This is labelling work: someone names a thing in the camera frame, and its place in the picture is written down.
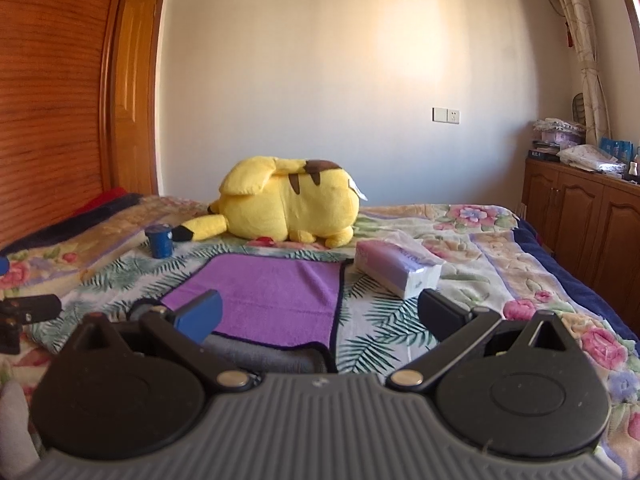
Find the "purple and grey towel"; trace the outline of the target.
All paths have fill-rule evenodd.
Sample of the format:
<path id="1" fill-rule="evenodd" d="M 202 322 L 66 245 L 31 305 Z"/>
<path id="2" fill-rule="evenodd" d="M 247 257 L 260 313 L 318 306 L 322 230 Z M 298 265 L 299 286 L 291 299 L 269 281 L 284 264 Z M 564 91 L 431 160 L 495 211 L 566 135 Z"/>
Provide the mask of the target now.
<path id="1" fill-rule="evenodd" d="M 228 254 L 160 297 L 171 310 L 208 290 L 222 319 L 202 346 L 251 372 L 335 373 L 337 315 L 346 264 Z M 127 318 L 140 318 L 140 300 Z"/>

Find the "leaf pattern cloth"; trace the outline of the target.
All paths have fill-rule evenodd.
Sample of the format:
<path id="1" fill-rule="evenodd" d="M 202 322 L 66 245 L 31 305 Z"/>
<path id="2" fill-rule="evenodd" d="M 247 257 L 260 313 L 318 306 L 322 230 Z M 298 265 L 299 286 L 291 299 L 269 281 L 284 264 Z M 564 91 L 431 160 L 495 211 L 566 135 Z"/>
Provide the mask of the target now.
<path id="1" fill-rule="evenodd" d="M 158 299 L 192 278 L 206 263 L 222 256 L 344 263 L 345 283 L 340 314 L 337 315 L 336 362 L 343 373 L 387 374 L 395 364 L 407 363 L 436 344 L 434 336 L 418 320 L 414 299 L 402 300 L 375 284 L 347 260 L 345 250 L 318 250 L 311 246 L 283 248 L 242 245 L 235 240 L 186 243 L 165 260 L 154 260 L 143 245 L 85 278 L 62 297 L 62 313 L 53 321 L 35 325 L 29 336 L 52 353 L 59 352 L 81 318 L 100 311 L 121 320 L 134 300 Z"/>

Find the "floral bed quilt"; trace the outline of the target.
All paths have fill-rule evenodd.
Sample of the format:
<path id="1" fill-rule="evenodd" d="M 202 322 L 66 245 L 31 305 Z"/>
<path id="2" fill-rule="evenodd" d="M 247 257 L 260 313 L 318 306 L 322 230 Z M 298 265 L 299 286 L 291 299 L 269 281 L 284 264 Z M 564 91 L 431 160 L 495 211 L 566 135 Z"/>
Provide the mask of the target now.
<path id="1" fill-rule="evenodd" d="M 616 474 L 639 471 L 639 348 L 634 334 L 608 304 L 576 280 L 542 248 L 533 229 L 499 206 L 414 205 L 369 208 L 355 224 L 357 240 L 404 231 L 445 260 L 437 288 L 465 307 L 488 307 L 508 318 L 538 309 L 556 312 L 603 380 L 613 415 L 597 453 Z M 204 240 L 235 240 L 242 245 L 283 248 L 319 243 L 258 242 L 230 235 Z M 82 280 L 143 245 L 131 221 L 107 222 L 84 242 L 64 242 L 10 255 L 12 270 L 3 297 L 58 292 L 61 297 Z M 28 429 L 32 392 L 56 355 L 36 344 L 29 331 L 21 352 L 1 361 L 1 470 L 9 478 L 35 463 L 38 453 Z"/>

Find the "pink tissue pack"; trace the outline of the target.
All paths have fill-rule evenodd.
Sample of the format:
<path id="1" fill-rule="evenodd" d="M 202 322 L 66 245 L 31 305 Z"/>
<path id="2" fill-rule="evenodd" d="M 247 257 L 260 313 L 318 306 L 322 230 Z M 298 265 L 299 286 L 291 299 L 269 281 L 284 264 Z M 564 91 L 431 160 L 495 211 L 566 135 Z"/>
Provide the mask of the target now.
<path id="1" fill-rule="evenodd" d="M 356 267 L 403 300 L 435 289 L 444 263 L 404 231 L 360 240 L 355 249 Z"/>

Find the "blue cylindrical cup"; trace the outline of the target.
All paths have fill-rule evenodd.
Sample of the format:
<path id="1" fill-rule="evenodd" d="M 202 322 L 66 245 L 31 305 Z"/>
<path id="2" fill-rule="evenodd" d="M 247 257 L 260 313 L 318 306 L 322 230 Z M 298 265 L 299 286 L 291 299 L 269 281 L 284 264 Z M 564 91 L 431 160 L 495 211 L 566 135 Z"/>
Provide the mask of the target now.
<path id="1" fill-rule="evenodd" d="M 172 227 L 165 223 L 152 224 L 144 230 L 149 240 L 151 256 L 154 259 L 165 259 L 172 256 Z"/>

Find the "dark blue blanket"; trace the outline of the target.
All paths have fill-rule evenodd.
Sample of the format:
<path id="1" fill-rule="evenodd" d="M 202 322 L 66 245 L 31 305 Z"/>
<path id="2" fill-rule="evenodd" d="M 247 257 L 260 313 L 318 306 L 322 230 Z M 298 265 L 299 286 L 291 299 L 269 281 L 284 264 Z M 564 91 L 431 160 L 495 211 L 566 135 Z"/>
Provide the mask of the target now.
<path id="1" fill-rule="evenodd" d="M 55 223 L 53 226 L 47 226 L 4 246 L 1 249 L 1 255 L 2 257 L 7 257 L 8 255 L 14 254 L 14 252 L 66 242 L 66 240 L 70 240 L 113 217 L 114 214 L 139 205 L 141 200 L 142 195 L 137 193 L 127 193 L 123 196 L 116 197 L 110 202 L 82 212 L 81 214 L 76 214 L 76 216 Z"/>

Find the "red cloth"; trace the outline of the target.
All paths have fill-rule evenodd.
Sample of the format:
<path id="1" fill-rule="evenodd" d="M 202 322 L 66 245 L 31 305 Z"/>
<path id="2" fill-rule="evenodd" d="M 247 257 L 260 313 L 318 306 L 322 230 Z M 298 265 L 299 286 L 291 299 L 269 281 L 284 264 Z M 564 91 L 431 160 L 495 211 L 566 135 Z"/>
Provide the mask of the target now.
<path id="1" fill-rule="evenodd" d="M 85 214 L 86 212 L 93 211 L 96 208 L 111 203 L 113 200 L 122 198 L 122 196 L 125 196 L 126 194 L 127 191 L 120 186 L 118 188 L 111 188 L 110 190 L 104 191 L 92 200 L 89 200 L 87 203 L 85 203 L 85 205 L 82 205 L 80 208 L 76 209 L 72 213 L 72 216 L 76 217 L 78 216 L 78 214 Z"/>

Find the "yellow Pikachu plush toy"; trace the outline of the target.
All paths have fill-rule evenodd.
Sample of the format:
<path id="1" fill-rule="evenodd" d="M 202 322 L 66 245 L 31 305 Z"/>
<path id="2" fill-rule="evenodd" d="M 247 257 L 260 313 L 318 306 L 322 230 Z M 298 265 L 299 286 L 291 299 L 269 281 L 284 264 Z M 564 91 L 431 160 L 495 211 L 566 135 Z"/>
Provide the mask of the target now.
<path id="1" fill-rule="evenodd" d="M 244 240 L 322 240 L 327 248 L 337 248 L 352 240 L 365 199 L 335 162 L 255 156 L 229 171 L 205 216 L 176 226 L 171 236 L 176 242 L 198 242 L 230 233 Z"/>

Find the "wooden low cabinet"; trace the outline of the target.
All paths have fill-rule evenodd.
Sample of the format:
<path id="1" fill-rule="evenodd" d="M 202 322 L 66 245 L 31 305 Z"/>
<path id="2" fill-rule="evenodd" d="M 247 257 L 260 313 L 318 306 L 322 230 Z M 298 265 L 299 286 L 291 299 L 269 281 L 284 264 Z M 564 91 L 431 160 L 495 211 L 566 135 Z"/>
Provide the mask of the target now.
<path id="1" fill-rule="evenodd" d="M 527 159 L 521 204 L 555 261 L 631 325 L 639 314 L 639 188 Z"/>

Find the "stack of folded linens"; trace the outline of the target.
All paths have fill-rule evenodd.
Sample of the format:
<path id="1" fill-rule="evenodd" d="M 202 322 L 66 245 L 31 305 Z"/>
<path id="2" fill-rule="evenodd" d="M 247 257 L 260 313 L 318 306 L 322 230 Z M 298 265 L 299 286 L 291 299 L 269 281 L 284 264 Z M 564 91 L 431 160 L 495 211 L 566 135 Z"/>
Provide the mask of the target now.
<path id="1" fill-rule="evenodd" d="M 558 162 L 560 151 L 586 142 L 586 128 L 583 125 L 553 117 L 536 120 L 532 135 L 528 157 L 543 162 Z"/>

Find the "folded white cloth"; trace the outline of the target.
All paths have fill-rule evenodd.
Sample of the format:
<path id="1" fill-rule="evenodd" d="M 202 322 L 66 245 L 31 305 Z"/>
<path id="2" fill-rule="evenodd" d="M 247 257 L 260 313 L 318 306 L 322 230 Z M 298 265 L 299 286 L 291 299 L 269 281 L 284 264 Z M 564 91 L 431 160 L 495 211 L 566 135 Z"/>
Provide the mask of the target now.
<path id="1" fill-rule="evenodd" d="M 622 174 L 626 165 L 591 144 L 576 145 L 558 153 L 562 164 L 602 174 Z"/>

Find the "bottles on cabinet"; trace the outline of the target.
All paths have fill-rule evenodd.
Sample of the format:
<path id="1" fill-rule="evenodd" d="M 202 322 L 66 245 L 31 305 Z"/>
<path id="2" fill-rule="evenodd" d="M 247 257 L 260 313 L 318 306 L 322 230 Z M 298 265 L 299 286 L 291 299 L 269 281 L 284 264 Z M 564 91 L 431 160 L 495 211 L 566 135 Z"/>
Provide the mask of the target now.
<path id="1" fill-rule="evenodd" d="M 634 158 L 629 162 L 624 179 L 626 181 L 640 184 L 640 148 L 637 148 Z"/>

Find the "blue boxes on cabinet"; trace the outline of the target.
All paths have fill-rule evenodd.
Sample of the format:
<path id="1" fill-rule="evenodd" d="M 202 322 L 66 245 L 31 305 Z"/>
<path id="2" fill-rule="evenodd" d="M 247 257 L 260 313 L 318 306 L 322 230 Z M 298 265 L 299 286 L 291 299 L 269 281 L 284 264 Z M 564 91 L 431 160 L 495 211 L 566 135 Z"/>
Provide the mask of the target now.
<path id="1" fill-rule="evenodd" d="M 636 148 L 631 141 L 602 138 L 599 148 L 625 164 L 636 157 Z"/>

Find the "wooden slatted wardrobe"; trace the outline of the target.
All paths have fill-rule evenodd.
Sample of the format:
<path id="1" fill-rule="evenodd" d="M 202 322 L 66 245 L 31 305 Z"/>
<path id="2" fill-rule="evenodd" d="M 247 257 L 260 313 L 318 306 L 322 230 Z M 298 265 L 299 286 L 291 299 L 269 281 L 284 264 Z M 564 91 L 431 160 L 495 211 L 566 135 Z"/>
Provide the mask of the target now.
<path id="1" fill-rule="evenodd" d="M 67 218 L 112 185 L 120 0 L 1 0 L 1 241 Z"/>

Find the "wooden door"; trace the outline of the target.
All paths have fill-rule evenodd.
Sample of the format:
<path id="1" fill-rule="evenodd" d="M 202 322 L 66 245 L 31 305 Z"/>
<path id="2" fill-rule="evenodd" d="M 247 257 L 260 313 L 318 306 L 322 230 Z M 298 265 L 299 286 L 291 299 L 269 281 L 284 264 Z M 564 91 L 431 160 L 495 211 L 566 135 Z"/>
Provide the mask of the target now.
<path id="1" fill-rule="evenodd" d="M 112 181 L 133 193 L 158 191 L 155 83 L 164 0 L 122 0 L 113 61 Z"/>

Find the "patterned beige curtain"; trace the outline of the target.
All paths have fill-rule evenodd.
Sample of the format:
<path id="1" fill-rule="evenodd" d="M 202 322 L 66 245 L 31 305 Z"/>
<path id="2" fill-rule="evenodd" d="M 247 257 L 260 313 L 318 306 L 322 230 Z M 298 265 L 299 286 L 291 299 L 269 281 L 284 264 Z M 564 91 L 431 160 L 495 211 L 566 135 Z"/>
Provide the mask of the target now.
<path id="1" fill-rule="evenodd" d="M 585 104 L 586 140 L 599 146 L 611 134 L 610 118 L 598 63 L 597 29 L 589 0 L 560 0 L 576 49 Z"/>

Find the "white wall socket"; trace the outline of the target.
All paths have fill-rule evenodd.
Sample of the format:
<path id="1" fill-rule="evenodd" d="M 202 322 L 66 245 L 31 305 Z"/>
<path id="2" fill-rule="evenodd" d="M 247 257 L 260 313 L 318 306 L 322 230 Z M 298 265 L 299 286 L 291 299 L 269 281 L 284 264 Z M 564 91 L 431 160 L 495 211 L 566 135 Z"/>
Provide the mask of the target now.
<path id="1" fill-rule="evenodd" d="M 434 107 L 432 111 L 434 122 L 446 122 L 457 125 L 460 122 L 460 112 L 452 108 Z"/>

